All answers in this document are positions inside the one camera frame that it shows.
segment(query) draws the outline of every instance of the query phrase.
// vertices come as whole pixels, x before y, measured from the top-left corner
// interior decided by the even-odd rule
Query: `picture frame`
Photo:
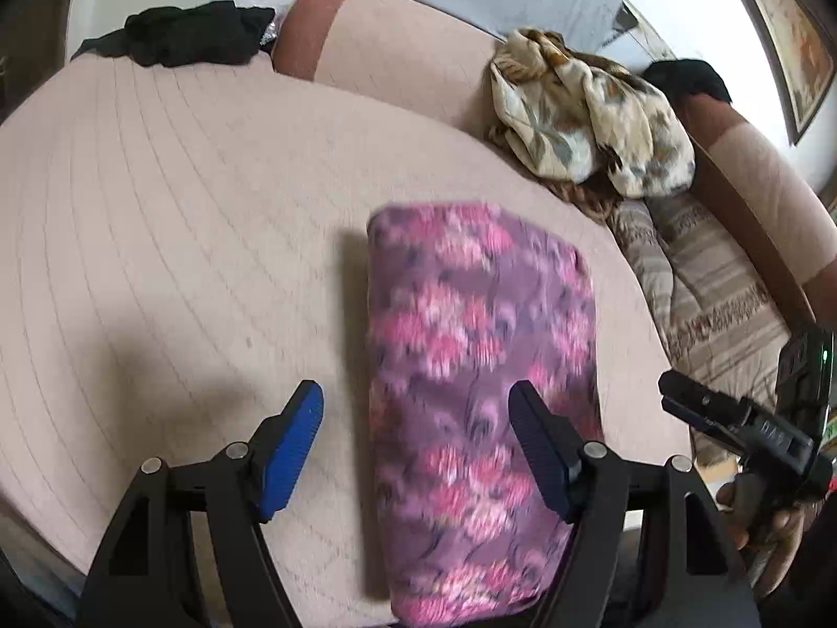
[[[825,209],[829,211],[831,219],[837,224],[837,173],[831,177],[831,181],[819,194],[819,199],[822,200]]]
[[[779,92],[788,141],[796,145],[834,81],[834,41],[798,0],[742,0]]]

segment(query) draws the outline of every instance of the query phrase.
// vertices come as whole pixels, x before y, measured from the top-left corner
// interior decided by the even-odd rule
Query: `black device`
[[[322,390],[303,381],[249,442],[210,461],[138,469],[96,552],[77,628],[208,628],[193,511],[206,512],[219,579],[236,628],[300,628],[261,533],[285,507],[320,426]]]
[[[643,510],[637,585],[610,625],[760,625],[745,558],[748,568],[757,566],[765,552],[763,528],[777,510],[828,493],[831,461],[818,449],[831,403],[833,358],[830,332],[809,327],[793,337],[779,357],[776,413],[674,371],[660,377],[663,408],[742,456],[745,469],[763,483],[752,525],[756,543],[744,558],[690,459],[675,456],[658,467],[624,461],[598,442],[585,444],[529,382],[517,383],[509,418],[538,488],[551,510],[578,524],[533,628],[602,625],[630,510]]]
[[[833,348],[832,335],[818,328],[785,346],[777,413],[678,373],[660,377],[667,411],[763,475],[762,521],[777,508],[825,493],[830,462],[817,448],[830,402]],[[194,465],[145,461],[99,545],[77,628],[209,626],[191,540],[192,511],[208,515],[233,625],[300,628],[261,524],[290,498],[322,408],[320,388],[303,381],[282,414],[265,419],[249,442],[229,444]],[[662,466],[646,465],[625,461],[600,442],[585,443],[528,381],[512,387],[509,418],[545,503],[576,525],[530,628],[598,628],[603,621],[638,628],[760,625],[742,556],[690,459],[681,455]],[[635,587],[627,604],[608,607],[630,510],[643,511]],[[788,606],[805,606],[798,593],[789,597],[783,615]]]

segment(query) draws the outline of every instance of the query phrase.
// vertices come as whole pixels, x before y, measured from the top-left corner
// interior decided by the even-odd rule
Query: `finger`
[[[743,526],[736,523],[731,512],[721,512],[721,519],[727,525],[727,531],[732,537],[732,542],[735,543],[736,550],[743,550],[746,543],[750,540],[750,534]]]
[[[735,477],[735,501],[732,514],[739,526],[748,529],[759,513],[764,497],[764,479],[755,472],[743,472]]]
[[[773,535],[776,537],[784,537],[782,533],[788,528],[791,523],[792,513],[788,510],[780,510],[773,515]]]
[[[770,595],[782,583],[802,543],[802,512],[796,510],[786,514],[788,518],[785,526],[777,532],[781,537],[776,543],[776,550],[767,562],[759,583],[756,583],[753,589],[759,600]]]
[[[724,486],[721,486],[715,495],[715,500],[718,501],[719,505],[732,507],[732,503],[735,502],[735,482],[730,481],[724,484]]]

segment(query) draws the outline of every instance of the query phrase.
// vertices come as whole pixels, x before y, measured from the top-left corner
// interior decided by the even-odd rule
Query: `purple floral fabric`
[[[593,291],[574,247],[479,203],[387,207],[368,228],[370,390],[392,611],[457,625],[528,606],[570,526],[508,418],[529,379],[601,439]]]

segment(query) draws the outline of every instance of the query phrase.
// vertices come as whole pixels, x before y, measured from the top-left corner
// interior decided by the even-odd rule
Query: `black garment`
[[[647,67],[642,77],[661,90],[672,105],[684,94],[709,94],[725,104],[732,103],[721,76],[700,59],[655,61]]]
[[[258,52],[274,14],[265,7],[236,7],[230,0],[194,9],[146,9],[128,16],[121,30],[82,42],[73,58],[92,51],[102,57],[131,57],[141,66],[174,68],[202,61],[238,65]]]

